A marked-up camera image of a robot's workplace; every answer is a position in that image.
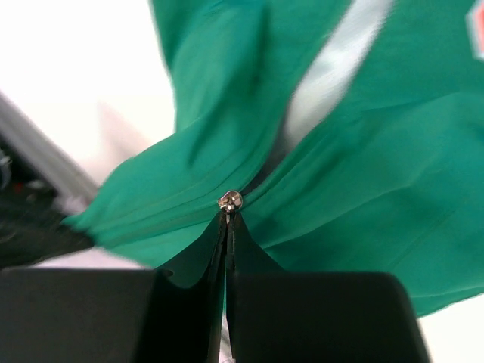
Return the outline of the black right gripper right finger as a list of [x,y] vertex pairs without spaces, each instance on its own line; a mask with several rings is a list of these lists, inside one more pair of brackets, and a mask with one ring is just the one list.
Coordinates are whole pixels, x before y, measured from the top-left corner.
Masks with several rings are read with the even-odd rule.
[[240,213],[227,214],[226,268],[229,272],[282,272],[252,238]]

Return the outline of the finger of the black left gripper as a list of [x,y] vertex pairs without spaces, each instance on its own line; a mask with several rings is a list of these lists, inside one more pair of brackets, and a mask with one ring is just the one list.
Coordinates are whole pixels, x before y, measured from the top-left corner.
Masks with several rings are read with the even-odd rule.
[[33,265],[46,259],[87,250],[92,239],[63,223],[52,209],[1,207],[1,266]]

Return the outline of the aluminium table edge rail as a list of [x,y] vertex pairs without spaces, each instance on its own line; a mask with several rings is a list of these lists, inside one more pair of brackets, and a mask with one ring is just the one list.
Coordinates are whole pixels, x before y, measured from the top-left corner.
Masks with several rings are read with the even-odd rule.
[[1,95],[1,145],[62,197],[94,199],[96,184],[5,95]]

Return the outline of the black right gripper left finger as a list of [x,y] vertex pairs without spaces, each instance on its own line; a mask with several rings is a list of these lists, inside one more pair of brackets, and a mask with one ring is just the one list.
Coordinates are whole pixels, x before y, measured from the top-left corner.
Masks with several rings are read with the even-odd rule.
[[226,232],[226,213],[218,212],[194,242],[156,269],[157,274],[181,289],[210,280],[224,255]]

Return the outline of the green varsity jacket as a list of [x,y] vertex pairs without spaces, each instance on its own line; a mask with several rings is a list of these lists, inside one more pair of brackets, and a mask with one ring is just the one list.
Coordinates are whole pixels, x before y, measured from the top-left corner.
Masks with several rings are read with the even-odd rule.
[[481,1],[155,1],[176,130],[66,223],[157,267],[228,191],[296,271],[385,271],[428,315],[483,292]]

